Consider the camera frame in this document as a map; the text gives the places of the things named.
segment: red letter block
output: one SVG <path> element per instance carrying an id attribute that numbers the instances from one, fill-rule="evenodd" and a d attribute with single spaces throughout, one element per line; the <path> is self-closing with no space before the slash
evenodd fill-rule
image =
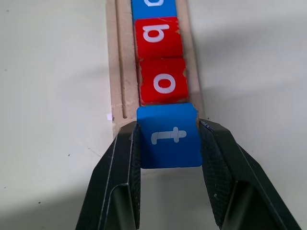
<path id="1" fill-rule="evenodd" d="M 177 17 L 138 19 L 135 34 L 139 59 L 182 56 Z"/>
<path id="2" fill-rule="evenodd" d="M 141 104 L 184 102 L 189 97 L 183 58 L 155 58 L 140 61 Z"/>

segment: letter block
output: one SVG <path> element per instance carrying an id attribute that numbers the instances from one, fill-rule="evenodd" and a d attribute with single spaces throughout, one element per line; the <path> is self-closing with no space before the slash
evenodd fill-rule
<path id="1" fill-rule="evenodd" d="M 135 22 L 135 37 L 139 59 L 183 55 L 177 17 L 139 19 Z"/>
<path id="2" fill-rule="evenodd" d="M 155 58 L 140 61 L 141 104 L 184 102 L 189 97 L 183 58 Z"/>
<path id="3" fill-rule="evenodd" d="M 131 0 L 133 21 L 146 18 L 177 17 L 175 0 Z"/>
<path id="4" fill-rule="evenodd" d="M 144 169 L 202 165 L 197 110 L 191 103 L 140 107 L 141 167 Z"/>

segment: wooden track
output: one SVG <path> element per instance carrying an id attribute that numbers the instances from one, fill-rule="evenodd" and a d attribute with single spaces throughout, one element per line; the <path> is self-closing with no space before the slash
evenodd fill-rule
<path id="1" fill-rule="evenodd" d="M 186 0 L 177 0 L 177 16 L 187 65 L 189 101 L 202 112 L 203 103 Z M 106 22 L 115 136 L 120 127 L 136 120 L 136 110 L 140 106 L 130 0 L 106 0 Z"/>

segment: blue letter block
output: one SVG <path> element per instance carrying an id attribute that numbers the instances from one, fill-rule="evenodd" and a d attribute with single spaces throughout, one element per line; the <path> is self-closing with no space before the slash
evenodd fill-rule
<path id="1" fill-rule="evenodd" d="M 133 21 L 177 17 L 175 0 L 131 0 Z"/>
<path id="2" fill-rule="evenodd" d="M 144 169 L 202 165 L 197 110 L 191 103 L 140 107 L 141 167 Z"/>

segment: white table surface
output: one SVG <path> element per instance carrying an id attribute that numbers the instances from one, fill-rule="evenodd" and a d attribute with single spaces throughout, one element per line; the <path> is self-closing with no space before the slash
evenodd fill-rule
<path id="1" fill-rule="evenodd" d="M 190 0 L 205 118 L 307 228 L 307 2 Z M 74 229 L 112 141 L 102 0 L 0 0 L 0 229 Z M 142 171 L 142 230 L 217 230 L 201 168 Z"/>

